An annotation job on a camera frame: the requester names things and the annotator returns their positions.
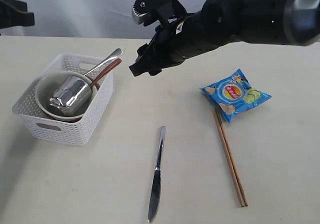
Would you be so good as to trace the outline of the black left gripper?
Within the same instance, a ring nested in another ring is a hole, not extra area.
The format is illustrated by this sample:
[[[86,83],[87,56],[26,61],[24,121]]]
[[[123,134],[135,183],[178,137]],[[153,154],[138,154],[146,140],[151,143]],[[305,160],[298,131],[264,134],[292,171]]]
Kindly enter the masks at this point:
[[[35,14],[20,0],[0,0],[0,28],[30,27],[35,25]]]

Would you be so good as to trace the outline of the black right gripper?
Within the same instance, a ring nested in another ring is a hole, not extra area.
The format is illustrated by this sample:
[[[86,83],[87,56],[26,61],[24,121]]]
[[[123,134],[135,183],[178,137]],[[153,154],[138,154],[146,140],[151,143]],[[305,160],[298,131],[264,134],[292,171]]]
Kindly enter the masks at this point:
[[[159,30],[149,44],[137,50],[135,63],[129,66],[134,77],[144,73],[158,75],[185,60],[225,45],[225,30],[220,14],[206,16],[198,11]]]

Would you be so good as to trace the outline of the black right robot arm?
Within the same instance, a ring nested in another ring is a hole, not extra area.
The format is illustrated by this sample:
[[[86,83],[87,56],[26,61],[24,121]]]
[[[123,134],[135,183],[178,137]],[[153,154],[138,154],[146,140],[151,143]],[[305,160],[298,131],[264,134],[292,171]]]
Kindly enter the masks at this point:
[[[137,50],[134,76],[155,76],[230,43],[309,46],[320,37],[320,0],[206,0],[194,13],[178,0],[136,0],[132,18],[159,22]]]

